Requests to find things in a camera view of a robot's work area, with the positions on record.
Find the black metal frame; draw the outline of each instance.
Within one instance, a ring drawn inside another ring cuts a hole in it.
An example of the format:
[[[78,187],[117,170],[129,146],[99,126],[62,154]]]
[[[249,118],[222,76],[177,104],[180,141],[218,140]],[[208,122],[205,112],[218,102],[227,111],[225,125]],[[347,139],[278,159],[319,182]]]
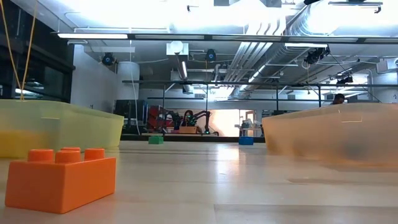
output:
[[[131,80],[123,80],[123,83],[132,83]],[[275,101],[276,102],[276,110],[279,111],[279,102],[280,101],[301,101],[301,102],[314,102],[317,101],[319,107],[322,107],[322,102],[332,102],[333,100],[322,100],[321,98],[321,88],[323,86],[328,87],[392,87],[398,88],[398,85],[386,85],[386,84],[360,84],[360,85],[350,85],[350,84],[323,84],[323,83],[255,83],[255,82],[206,82],[206,81],[168,81],[168,80],[136,80],[134,83],[142,83],[142,84],[163,84],[163,97],[148,97],[148,100],[162,100],[162,106],[164,108],[165,100],[206,100],[206,111],[208,111],[208,88],[209,85],[229,85],[229,86],[240,86],[240,85],[259,85],[259,86],[275,86],[276,99],[259,99],[259,98],[232,98],[231,100],[244,100],[244,101]],[[165,97],[165,87],[167,84],[180,84],[180,85],[193,85],[193,84],[202,84],[206,85],[206,98],[179,98],[179,97]],[[290,87],[308,87],[308,86],[316,86],[318,87],[318,99],[317,100],[286,100],[279,99],[278,91],[280,86],[290,86]]]

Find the cable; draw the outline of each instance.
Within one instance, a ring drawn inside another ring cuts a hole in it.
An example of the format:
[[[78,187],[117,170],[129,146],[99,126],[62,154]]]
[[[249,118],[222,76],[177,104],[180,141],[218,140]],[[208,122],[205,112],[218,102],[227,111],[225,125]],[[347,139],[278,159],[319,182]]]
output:
[[[8,35],[8,28],[7,28],[7,21],[6,21],[6,14],[4,13],[4,5],[2,3],[2,0],[0,0],[0,5],[1,5],[1,14],[2,14],[2,21],[4,23],[4,31],[6,32],[6,39],[7,39],[7,45],[8,45],[8,51],[10,54],[10,58],[11,58],[11,63],[12,63],[12,69],[14,70],[14,75],[18,84],[18,88],[22,91],[21,88],[21,83],[19,82],[19,78],[18,78],[18,72],[17,72],[17,68],[15,66],[15,62],[14,62],[14,57],[12,56],[12,50],[11,50],[11,44],[10,44],[10,38]]]
[[[335,56],[333,56],[331,53],[329,53],[330,56],[333,57],[333,59],[335,59],[335,61],[337,62],[338,65],[340,65],[340,67],[344,70],[344,72],[346,71],[346,69],[339,63],[339,61],[337,61],[337,59],[335,58]],[[369,90],[365,89],[365,87],[362,86],[362,88],[367,91],[371,96],[373,96],[373,98],[377,99],[380,103],[382,103],[381,100],[379,100],[377,97],[375,97]]]
[[[131,44],[132,41],[130,40],[130,63],[132,62],[132,52],[131,52]],[[136,126],[137,126],[137,131],[138,131],[138,135],[141,135],[141,133],[139,132],[139,128],[138,128],[138,104],[137,104],[137,95],[136,95],[136,87],[134,86],[134,79],[132,77],[132,66],[130,67],[130,75],[131,75],[131,83],[132,83],[132,90],[134,91],[134,101],[136,102]]]
[[[138,64],[142,64],[142,63],[156,63],[156,62],[164,62],[164,61],[167,61],[167,60],[169,60],[169,59],[168,59],[168,58],[165,58],[165,59],[160,59],[160,60],[143,61],[143,62],[135,62],[135,63],[138,63]]]
[[[34,30],[35,30],[35,24],[36,24],[37,3],[38,3],[38,0],[36,0],[36,3],[35,3],[35,11],[33,13],[32,29],[30,30],[30,39],[29,39],[29,46],[28,46],[28,49],[27,49],[25,73],[24,73],[24,79],[22,80],[22,90],[21,90],[21,96],[22,97],[24,96],[25,80],[26,80],[27,69],[29,67],[29,60],[30,60],[30,51],[32,50],[33,33],[34,33]]]

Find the white cylinder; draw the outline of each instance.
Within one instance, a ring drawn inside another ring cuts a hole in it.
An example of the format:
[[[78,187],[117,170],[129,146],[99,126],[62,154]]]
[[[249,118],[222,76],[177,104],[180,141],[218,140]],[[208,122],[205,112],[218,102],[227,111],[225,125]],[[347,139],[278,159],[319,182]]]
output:
[[[117,100],[135,100],[138,99],[139,84],[123,83],[125,80],[139,80],[139,65],[134,62],[118,63],[118,84],[117,84]]]

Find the person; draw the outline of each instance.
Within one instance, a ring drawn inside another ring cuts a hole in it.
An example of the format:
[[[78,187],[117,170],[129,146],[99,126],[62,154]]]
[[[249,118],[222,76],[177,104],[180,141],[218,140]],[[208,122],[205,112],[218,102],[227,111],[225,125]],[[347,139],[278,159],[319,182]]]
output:
[[[184,117],[182,119],[182,124],[181,126],[192,126],[192,124],[190,123],[190,120],[193,118],[193,111],[192,110],[187,110],[184,114]]]
[[[346,99],[346,97],[343,94],[341,94],[341,93],[336,94],[335,99],[333,100],[333,102],[331,104],[332,105],[343,104],[345,99]]]

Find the wooden floor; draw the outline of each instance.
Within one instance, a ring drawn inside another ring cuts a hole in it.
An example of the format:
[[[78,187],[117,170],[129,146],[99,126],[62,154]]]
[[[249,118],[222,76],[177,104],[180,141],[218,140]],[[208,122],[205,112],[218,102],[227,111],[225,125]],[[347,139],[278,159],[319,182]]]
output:
[[[122,142],[114,195],[64,215],[4,208],[0,223],[398,223],[398,170],[267,156],[265,144]]]

